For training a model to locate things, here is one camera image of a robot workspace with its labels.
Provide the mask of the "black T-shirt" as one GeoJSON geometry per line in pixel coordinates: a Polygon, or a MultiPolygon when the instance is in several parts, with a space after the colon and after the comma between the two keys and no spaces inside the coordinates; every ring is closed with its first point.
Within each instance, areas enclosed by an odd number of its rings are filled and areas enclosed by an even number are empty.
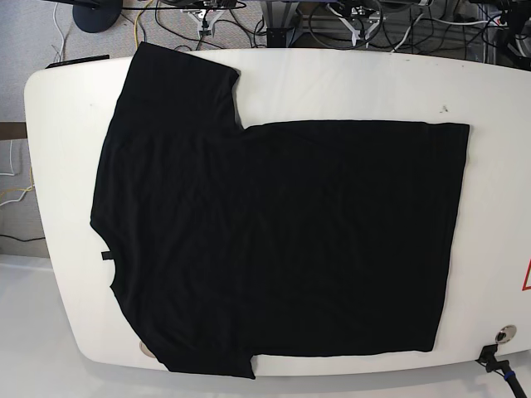
{"type": "Polygon", "coordinates": [[[245,378],[258,355],[431,351],[469,126],[242,128],[238,77],[134,54],[90,213],[131,328],[170,371],[245,378]]]}

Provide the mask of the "silver table grommet left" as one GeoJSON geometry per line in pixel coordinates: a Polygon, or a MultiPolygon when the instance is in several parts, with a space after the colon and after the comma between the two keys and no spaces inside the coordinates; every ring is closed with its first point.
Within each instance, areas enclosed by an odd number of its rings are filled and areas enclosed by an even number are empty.
{"type": "Polygon", "coordinates": [[[147,348],[147,346],[143,342],[139,343],[139,348],[145,356],[155,358],[155,355],[147,348]]]}

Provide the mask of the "silver table grommet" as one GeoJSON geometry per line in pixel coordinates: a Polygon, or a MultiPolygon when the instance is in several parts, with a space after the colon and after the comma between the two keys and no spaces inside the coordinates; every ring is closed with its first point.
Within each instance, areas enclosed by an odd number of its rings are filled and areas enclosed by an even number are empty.
{"type": "Polygon", "coordinates": [[[497,344],[505,344],[511,341],[516,333],[517,328],[515,325],[506,325],[497,332],[495,341],[497,344]]]}
{"type": "Polygon", "coordinates": [[[155,358],[155,355],[147,348],[147,346],[143,342],[139,343],[139,348],[145,356],[155,358]]]}

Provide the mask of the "black round stand base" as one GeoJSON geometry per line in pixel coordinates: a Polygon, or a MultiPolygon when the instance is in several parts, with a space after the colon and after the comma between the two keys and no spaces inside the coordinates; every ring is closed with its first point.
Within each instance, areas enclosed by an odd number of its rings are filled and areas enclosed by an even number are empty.
{"type": "Polygon", "coordinates": [[[72,15],[83,32],[100,33],[116,23],[122,7],[122,0],[74,1],[72,15]]]}

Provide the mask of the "silver table grommet right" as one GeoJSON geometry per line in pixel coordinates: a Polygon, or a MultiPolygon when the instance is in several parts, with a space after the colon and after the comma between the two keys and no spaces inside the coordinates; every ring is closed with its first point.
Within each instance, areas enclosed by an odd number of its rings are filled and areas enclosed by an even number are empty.
{"type": "Polygon", "coordinates": [[[505,344],[511,341],[516,333],[517,328],[515,325],[506,325],[497,332],[495,341],[497,344],[505,344]]]}

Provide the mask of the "aluminium frame post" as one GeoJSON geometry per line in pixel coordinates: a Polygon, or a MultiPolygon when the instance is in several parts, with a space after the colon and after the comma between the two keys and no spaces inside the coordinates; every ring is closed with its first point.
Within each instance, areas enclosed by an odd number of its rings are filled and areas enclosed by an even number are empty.
{"type": "Polygon", "coordinates": [[[260,1],[268,48],[287,48],[288,35],[295,34],[296,10],[300,1],[260,1]]]}

